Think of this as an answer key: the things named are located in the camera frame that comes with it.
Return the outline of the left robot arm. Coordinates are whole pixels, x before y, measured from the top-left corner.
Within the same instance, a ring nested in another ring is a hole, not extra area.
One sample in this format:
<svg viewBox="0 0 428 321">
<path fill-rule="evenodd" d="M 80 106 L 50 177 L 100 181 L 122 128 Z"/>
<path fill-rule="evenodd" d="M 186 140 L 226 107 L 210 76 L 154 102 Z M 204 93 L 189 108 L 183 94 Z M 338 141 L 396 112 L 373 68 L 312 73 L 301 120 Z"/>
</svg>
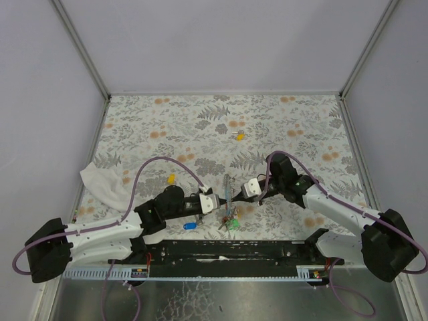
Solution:
<svg viewBox="0 0 428 321">
<path fill-rule="evenodd" d="M 68 225 L 51 219 L 25 242 L 31 280 L 46 282 L 80 264 L 126 260 L 160 242 L 168 220 L 204 216 L 225 203 L 212 189 L 187 197 L 173 185 L 119 218 Z"/>
</svg>

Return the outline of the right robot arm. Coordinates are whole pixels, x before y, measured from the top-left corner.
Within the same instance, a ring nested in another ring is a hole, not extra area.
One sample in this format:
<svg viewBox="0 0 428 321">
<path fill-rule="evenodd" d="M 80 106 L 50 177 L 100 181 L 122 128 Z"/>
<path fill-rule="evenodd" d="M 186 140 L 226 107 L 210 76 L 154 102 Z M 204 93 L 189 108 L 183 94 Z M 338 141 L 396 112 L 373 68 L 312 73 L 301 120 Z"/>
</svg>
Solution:
<svg viewBox="0 0 428 321">
<path fill-rule="evenodd" d="M 277 150 L 266 161 L 265 178 L 242 184 L 233 201 L 261 203 L 282 195 L 289 203 L 335 221 L 350 235 L 323 233 L 316 247 L 324 257 L 363 264 L 378 279 L 391 282 L 399 274 L 409 273 L 407 266 L 418 255 L 427 255 L 395 210 L 380 212 L 349 203 L 323 187 L 306 167 L 302 167 L 302 174 L 298 173 L 294 165 L 300 165 L 301 161 L 287 152 Z"/>
</svg>

